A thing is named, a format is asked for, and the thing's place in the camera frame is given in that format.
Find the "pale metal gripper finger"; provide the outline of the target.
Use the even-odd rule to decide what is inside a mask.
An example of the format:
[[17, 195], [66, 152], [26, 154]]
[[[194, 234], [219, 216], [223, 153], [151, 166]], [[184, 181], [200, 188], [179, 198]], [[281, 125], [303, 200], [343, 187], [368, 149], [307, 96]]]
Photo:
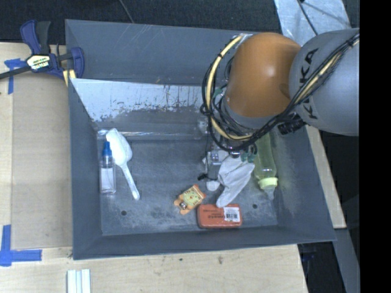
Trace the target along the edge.
[[219, 152], [212, 150], [206, 156], [206, 175], [211, 180], [217, 180], [221, 167]]

